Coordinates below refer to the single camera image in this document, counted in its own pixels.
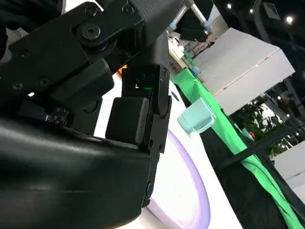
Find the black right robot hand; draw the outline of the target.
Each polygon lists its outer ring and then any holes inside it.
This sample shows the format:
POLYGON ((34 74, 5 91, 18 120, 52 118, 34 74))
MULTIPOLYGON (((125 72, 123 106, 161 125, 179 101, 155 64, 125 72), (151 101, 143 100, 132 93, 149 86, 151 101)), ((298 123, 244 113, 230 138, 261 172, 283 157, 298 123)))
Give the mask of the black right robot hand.
POLYGON ((150 203, 180 0, 0 3, 0 226, 109 229, 150 203))

